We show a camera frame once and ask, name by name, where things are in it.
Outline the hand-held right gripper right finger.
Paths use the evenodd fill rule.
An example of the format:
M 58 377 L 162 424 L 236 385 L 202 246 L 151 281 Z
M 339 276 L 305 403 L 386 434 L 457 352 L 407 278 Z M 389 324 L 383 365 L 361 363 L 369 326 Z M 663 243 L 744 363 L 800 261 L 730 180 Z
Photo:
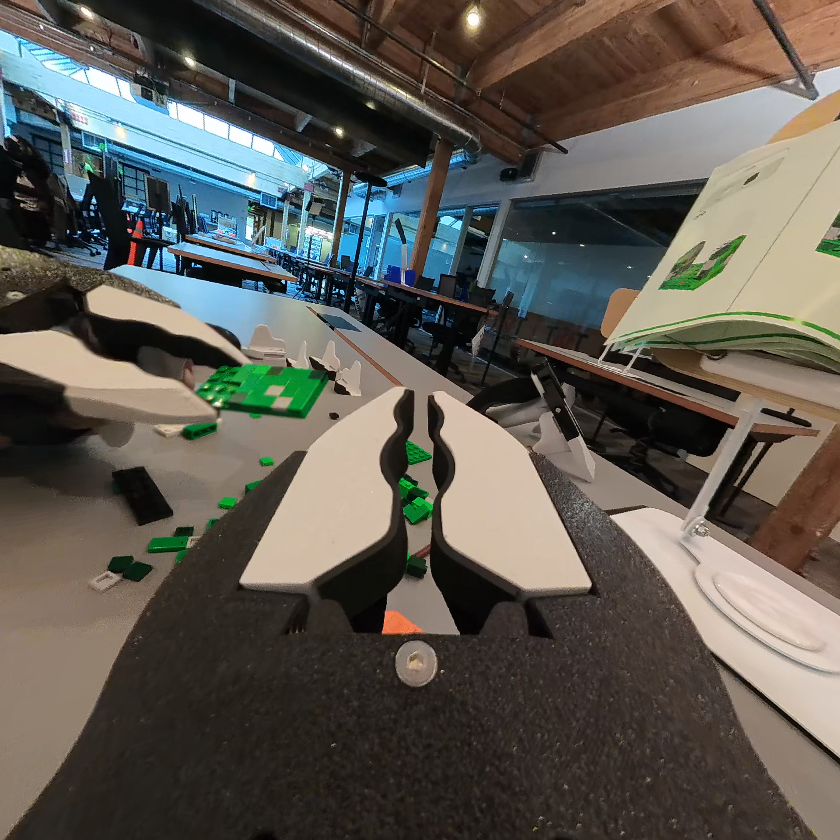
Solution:
M 592 593 L 588 574 L 528 450 L 445 392 L 427 400 L 437 487 L 430 571 L 458 633 L 498 605 Z

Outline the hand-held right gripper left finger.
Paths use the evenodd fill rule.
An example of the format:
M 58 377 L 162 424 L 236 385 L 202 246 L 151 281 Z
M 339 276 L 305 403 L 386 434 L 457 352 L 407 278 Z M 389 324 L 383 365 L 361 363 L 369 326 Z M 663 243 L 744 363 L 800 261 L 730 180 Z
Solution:
M 407 532 L 400 478 L 414 392 L 393 387 L 308 449 L 239 578 L 254 592 L 338 603 L 354 631 L 381 634 L 402 580 Z

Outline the green lego plate assembly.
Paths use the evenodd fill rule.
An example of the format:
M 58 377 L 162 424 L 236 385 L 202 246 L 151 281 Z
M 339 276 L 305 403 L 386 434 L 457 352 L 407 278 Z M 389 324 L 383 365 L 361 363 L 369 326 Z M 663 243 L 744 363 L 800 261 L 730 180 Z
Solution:
M 247 364 L 220 367 L 196 395 L 218 410 L 304 418 L 329 384 L 324 371 Z

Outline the pile of lego pieces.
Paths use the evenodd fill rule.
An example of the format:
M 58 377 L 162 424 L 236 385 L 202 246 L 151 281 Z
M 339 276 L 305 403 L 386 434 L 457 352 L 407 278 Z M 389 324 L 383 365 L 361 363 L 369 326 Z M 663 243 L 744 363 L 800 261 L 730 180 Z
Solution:
M 406 519 L 412 524 L 423 522 L 432 515 L 432 504 L 427 499 L 427 492 L 417 485 L 410 476 L 400 479 L 400 488 Z M 171 537 L 155 538 L 147 546 L 148 553 L 175 553 L 176 562 L 181 562 L 183 556 L 194 545 L 196 537 L 194 527 L 177 529 Z M 405 573 L 422 580 L 427 573 L 428 550 L 409 553 L 406 558 Z M 113 587 L 121 579 L 141 581 L 149 572 L 148 563 L 135 561 L 131 555 L 113 556 L 105 571 L 92 578 L 88 586 L 96 592 L 104 592 Z

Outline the black long lego plate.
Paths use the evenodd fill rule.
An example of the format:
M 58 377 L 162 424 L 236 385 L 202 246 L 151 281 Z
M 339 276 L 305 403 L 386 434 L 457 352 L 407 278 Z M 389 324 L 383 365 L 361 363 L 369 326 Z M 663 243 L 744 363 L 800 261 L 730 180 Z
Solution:
M 174 516 L 169 502 L 144 467 L 114 470 L 112 486 L 125 499 L 138 526 Z

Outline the long office desk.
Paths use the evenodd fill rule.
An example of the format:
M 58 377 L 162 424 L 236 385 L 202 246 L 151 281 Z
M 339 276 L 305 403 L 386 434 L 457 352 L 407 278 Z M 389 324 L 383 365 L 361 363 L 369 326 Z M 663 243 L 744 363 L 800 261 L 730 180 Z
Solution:
M 453 362 L 453 353 L 457 347 L 464 348 L 474 333 L 482 335 L 483 324 L 497 309 L 492 300 L 495 291 L 477 288 L 462 301 L 455 297 L 456 278 L 442 276 L 441 280 L 444 295 L 433 291 L 433 282 L 424 277 L 413 286 L 361 277 L 354 288 L 365 294 L 364 324 L 372 325 L 375 306 L 381 304 L 385 307 L 381 325 L 390 341 L 403 350 L 409 344 L 409 329 L 417 326 L 432 336 L 434 347 L 441 346 L 437 355 L 429 353 L 423 360 L 437 373 L 447 376 L 453 370 L 464 381 L 466 377 Z
M 175 257 L 180 275 L 204 279 L 230 287 L 245 281 L 262 284 L 269 292 L 287 294 L 288 285 L 298 279 L 279 265 L 255 257 L 235 255 L 218 248 L 180 243 L 166 249 Z

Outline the brown table strip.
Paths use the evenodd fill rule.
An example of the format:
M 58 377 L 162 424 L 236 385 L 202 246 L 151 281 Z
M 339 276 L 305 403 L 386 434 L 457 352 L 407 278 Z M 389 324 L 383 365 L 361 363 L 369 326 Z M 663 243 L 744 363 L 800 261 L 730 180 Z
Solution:
M 392 375 L 392 373 L 390 373 L 387 369 L 382 367 L 378 362 L 376 362 L 372 357 L 370 357 L 369 354 L 362 351 L 362 349 L 355 343 L 353 343 L 342 331 L 337 330 L 335 328 L 332 328 L 332 330 L 336 333 L 338 338 L 341 338 L 342 341 L 344 341 L 349 347 L 351 347 L 351 349 L 354 352 L 356 352 L 364 361 L 366 361 L 369 366 L 371 366 L 373 369 L 382 374 L 388 382 L 392 383 L 395 386 L 403 386 L 403 383 L 401 381 L 397 380 Z

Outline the wooden desk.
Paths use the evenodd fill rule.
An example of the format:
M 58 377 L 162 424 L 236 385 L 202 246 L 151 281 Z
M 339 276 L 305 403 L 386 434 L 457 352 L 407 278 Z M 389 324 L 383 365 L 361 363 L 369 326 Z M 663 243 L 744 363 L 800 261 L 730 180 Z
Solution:
M 711 456 L 721 444 L 725 430 L 735 428 L 740 420 L 736 402 L 639 371 L 629 364 L 611 364 L 528 339 L 518 339 L 517 346 L 551 360 L 562 382 L 599 400 L 604 408 L 602 418 L 634 441 L 627 455 L 606 458 L 673 499 L 678 497 L 675 482 L 650 463 L 649 453 L 656 448 L 666 453 L 683 450 L 692 456 Z M 738 480 L 757 447 L 768 448 L 791 438 L 816 435 L 817 431 L 794 416 L 792 410 L 778 413 L 763 408 L 728 462 L 711 497 L 707 518 L 722 520 L 742 487 Z

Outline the tan chair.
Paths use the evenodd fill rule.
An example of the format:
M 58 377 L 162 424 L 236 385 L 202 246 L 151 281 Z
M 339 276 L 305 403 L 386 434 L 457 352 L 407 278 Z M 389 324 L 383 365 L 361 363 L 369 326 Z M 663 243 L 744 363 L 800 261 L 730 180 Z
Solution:
M 627 310 L 633 305 L 640 290 L 617 288 L 609 297 L 600 327 L 605 343 L 613 335 Z
M 767 144 L 792 140 L 839 120 L 839 99 L 840 91 L 837 90 L 814 101 L 770 137 Z

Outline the clear book stand white base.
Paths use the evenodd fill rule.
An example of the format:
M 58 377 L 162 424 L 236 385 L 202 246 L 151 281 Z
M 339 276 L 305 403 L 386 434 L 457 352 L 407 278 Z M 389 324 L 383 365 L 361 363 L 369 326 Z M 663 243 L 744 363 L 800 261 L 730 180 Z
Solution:
M 663 362 L 748 395 L 734 454 L 764 402 L 838 414 L 838 375 L 756 353 L 663 351 Z M 709 650 L 834 757 L 839 755 L 838 615 L 714 539 L 701 513 L 723 476 L 719 458 L 683 519 L 654 508 L 613 521 L 663 575 Z

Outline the large window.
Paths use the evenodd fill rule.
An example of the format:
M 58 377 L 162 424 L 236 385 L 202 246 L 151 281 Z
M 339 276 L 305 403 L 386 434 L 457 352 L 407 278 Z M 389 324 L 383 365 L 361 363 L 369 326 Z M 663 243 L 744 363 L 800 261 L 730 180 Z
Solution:
M 498 209 L 495 204 L 439 210 L 421 274 L 435 282 L 442 275 L 477 281 Z M 400 269 L 403 251 L 405 266 L 411 266 L 420 220 L 418 211 L 389 213 L 375 219 L 383 226 L 373 239 L 373 278 L 384 279 L 391 266 Z

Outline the wooden beam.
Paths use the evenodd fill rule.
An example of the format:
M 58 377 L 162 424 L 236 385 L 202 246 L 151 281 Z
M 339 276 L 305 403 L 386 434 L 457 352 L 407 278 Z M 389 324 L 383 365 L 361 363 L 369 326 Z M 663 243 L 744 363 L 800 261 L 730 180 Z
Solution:
M 409 265 L 418 277 L 424 273 L 454 148 L 452 141 L 444 137 L 437 139 Z

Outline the open instruction booklet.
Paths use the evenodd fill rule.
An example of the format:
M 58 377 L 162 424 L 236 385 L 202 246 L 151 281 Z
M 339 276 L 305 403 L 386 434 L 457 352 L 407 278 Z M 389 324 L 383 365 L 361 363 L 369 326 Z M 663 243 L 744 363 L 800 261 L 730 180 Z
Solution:
M 607 342 L 837 373 L 838 212 L 837 121 L 720 165 Z

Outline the glass partition wall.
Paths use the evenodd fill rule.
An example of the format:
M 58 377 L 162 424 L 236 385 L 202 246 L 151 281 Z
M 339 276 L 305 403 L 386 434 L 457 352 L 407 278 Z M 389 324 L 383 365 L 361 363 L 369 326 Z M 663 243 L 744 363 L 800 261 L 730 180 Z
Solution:
M 644 286 L 704 185 L 513 201 L 488 282 L 496 301 L 512 294 L 504 334 L 575 349 L 600 343 L 610 296 Z

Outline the silver ventilation duct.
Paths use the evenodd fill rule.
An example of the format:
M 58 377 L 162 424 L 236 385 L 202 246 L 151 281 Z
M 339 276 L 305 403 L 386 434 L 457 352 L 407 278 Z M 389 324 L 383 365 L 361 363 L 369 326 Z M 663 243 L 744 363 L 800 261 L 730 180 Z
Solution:
M 305 16 L 269 11 L 257 2 L 200 1 L 195 5 L 252 36 L 287 52 L 310 69 L 320 71 L 402 115 L 408 121 L 452 142 L 468 155 L 482 152 L 479 130 L 454 105 L 411 87 L 394 70 L 376 64 L 372 56 Z

